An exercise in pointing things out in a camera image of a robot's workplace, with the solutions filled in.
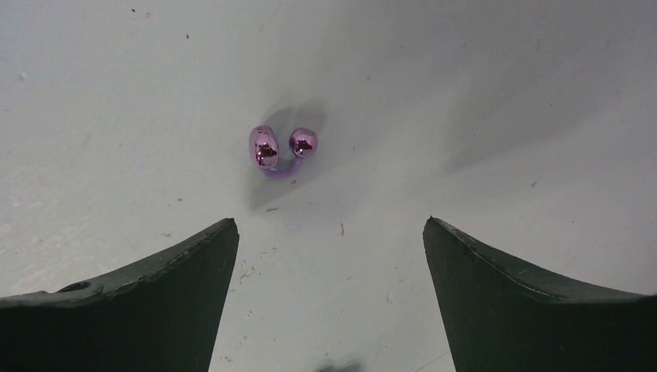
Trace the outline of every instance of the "dirt speck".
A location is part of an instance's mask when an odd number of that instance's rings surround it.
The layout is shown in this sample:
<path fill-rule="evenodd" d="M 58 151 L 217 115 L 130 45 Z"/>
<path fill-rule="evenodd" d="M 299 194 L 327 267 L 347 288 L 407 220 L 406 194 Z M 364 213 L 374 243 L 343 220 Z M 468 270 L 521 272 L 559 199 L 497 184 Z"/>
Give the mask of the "dirt speck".
<path fill-rule="evenodd" d="M 239 279 L 240 279 L 240 283 L 241 283 L 241 280 L 244 279 L 245 277 L 250 277 L 251 274 L 253 274 L 253 272 L 254 272 L 255 270 L 256 270 L 256 268 L 253 267 L 253 266 L 251 266 L 251 268 L 248 269 L 248 270 L 247 270 L 244 274 L 242 274 L 242 276 L 239 278 Z"/>

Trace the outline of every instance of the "gray surface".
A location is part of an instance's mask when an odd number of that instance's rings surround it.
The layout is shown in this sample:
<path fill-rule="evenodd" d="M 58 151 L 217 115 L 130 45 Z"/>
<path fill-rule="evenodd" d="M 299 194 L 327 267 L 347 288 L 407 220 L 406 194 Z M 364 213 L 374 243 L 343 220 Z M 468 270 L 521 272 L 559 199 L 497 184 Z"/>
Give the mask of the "gray surface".
<path fill-rule="evenodd" d="M 435 372 L 429 215 L 656 292 L 655 19 L 650 0 L 0 2 L 0 295 L 234 217 L 212 370 Z M 246 139 L 289 105 L 322 109 L 320 147 L 264 189 Z"/>

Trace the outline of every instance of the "curved bar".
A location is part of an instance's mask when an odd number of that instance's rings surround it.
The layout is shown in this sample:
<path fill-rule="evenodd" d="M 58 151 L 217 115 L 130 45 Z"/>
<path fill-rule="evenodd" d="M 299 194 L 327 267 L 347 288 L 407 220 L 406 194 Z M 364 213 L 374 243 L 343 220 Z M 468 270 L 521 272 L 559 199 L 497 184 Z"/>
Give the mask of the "curved bar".
<path fill-rule="evenodd" d="M 288 178 L 294 176 L 300 169 L 301 165 L 304 163 L 304 160 L 300 157 L 295 157 L 291 161 L 290 166 L 287 169 L 278 170 L 278 169 L 263 169 L 263 173 L 273 179 L 280 180 L 282 178 Z"/>

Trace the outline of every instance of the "pink metallic ball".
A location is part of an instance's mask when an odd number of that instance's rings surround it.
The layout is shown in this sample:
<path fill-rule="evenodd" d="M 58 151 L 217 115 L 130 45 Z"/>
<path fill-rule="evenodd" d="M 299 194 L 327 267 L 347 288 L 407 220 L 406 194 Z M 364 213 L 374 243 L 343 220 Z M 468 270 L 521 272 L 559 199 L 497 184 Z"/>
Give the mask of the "pink metallic ball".
<path fill-rule="evenodd" d="M 251 161 L 260 169 L 270 169 L 278 164 L 278 142 L 269 126 L 253 128 L 249 136 Z"/>
<path fill-rule="evenodd" d="M 290 134 L 290 150 L 296 157 L 304 159 L 317 149 L 317 135 L 307 128 L 295 129 Z"/>

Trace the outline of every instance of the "curved barbell piercing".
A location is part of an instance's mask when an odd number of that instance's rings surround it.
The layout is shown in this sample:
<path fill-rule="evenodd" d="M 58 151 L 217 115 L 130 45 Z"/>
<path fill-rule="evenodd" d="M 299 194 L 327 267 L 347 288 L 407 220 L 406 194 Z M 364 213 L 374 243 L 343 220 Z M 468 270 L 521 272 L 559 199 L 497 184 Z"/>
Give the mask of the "curved barbell piercing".
<path fill-rule="evenodd" d="M 307 128 L 297 128 L 290 134 L 287 144 L 294 154 L 294 159 L 287 168 L 277 169 L 280 155 L 273 129 L 269 126 L 257 126 L 249 136 L 251 162 L 269 178 L 290 177 L 301 169 L 304 159 L 317 149 L 317 134 Z"/>

